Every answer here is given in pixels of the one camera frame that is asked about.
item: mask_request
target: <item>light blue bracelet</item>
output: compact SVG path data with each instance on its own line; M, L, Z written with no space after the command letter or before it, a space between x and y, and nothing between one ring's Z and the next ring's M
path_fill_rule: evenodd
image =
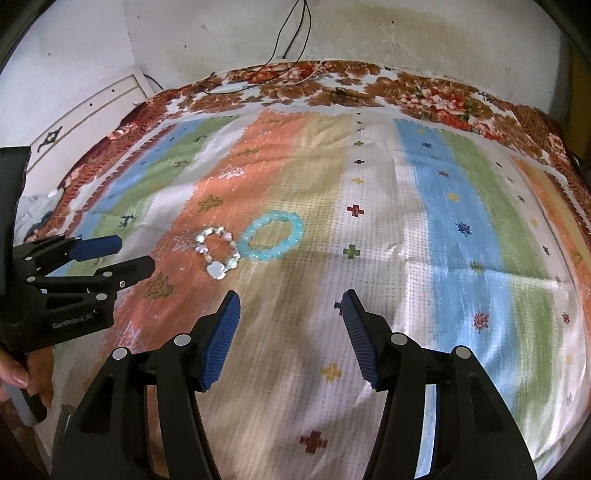
M269 225L269 223L271 223L274 220L280 220L282 222L291 222L291 235L287 237L286 240L283 240L276 247L268 248L265 250L254 250L253 248L251 248L248 244L250 243L255 233L258 230L260 230L263 227L263 225ZM238 241L237 248L243 258L247 258L249 260L254 261L261 260L263 262L267 262L271 258L281 258L281 256L284 253L288 252L292 249L292 247L300 243L300 240L303 236L304 224L302 223L297 213L287 213L272 210L269 213L266 213L260 218L254 220L250 224L250 226L246 230L244 230L244 233Z

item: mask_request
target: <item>metal screw head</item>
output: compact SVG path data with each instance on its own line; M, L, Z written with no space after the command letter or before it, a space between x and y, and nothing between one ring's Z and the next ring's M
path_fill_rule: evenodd
M390 341L394 345L406 345L408 342L408 338L403 333L395 333L390 337Z
M121 360L122 358L125 358L127 355L127 349L123 348L123 347L119 347L118 349L115 349L115 351L112 354L112 357L114 360Z
M191 341L191 337L186 333L181 333L174 338L174 344L178 346L185 346Z
M459 346L458 348L456 348L456 355L465 360L467 358L470 358L472 354L470 353L470 350L468 350L465 346Z

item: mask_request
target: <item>bedsheet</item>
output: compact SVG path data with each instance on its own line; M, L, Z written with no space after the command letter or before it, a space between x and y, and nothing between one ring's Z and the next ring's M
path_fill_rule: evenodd
M208 93L225 84L245 90ZM222 377L198 396L222 477L361 478L385 393L363 381L340 317L354 288L423 347L473 349L541 477L589 412L591 203L560 137L535 141L520 116L446 77L354 61L234 70L150 99L64 179L39 232L124 240L58 274L157 262L120 296L113 328L56 348L55 404L77 404L113 348L158 348L235 290L242 317ZM238 236L272 209L300 215L299 246L209 277L195 235ZM287 234L273 223L252 244ZM434 401L428 389L417 476ZM46 445L56 415L39 427Z

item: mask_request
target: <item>pastel charm bracelet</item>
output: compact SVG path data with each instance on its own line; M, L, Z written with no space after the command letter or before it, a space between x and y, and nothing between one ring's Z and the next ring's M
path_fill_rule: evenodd
M218 236L221 236L224 240L230 243L230 247L234 249L234 253L228 259L226 264L214 260L212 256L209 254L209 248L203 245L205 243L205 239L208 235L215 233ZM207 265L207 273L215 278L216 280L221 280L226 276L226 272L238 266L238 260L240 260L240 253L238 252L236 246L236 242L232 239L232 234L230 232L226 232L222 226L217 227L207 227L198 235L195 235L195 242L197 246L195 247L195 251L198 254L202 254L205 257L205 261L208 263Z

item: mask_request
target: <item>blue stripe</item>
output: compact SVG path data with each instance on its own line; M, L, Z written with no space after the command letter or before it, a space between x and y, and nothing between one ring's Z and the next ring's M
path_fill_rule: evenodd
M450 352L456 345L469 346L513 410L519 352L509 276L499 274L505 269L498 236L484 204L439 130L408 120L394 122L406 160L415 168L417 189L427 214L434 296L432 348ZM449 193L458 195L459 201L450 200ZM458 230L456 224L462 222L470 226L470 235ZM473 270L471 261L487 271ZM489 315L488 328L480 333L473 326L474 315L479 312ZM427 428L424 438L432 434Z
M85 239L92 238L92 235L100 222L101 214L109 213L117 205L117 202L119 202L122 195L127 190L141 182L144 174L150 166L165 157L168 153L168 149L176 145L184 137L187 135L193 135L202 121L203 120L192 120L178 124L169 133L160 138L152 148L144 153L141 157L141 161L134 161L134 163L120 177L107 187L99 201L94 207L92 207L92 210L82 217L80 225L76 228L75 235L81 235Z

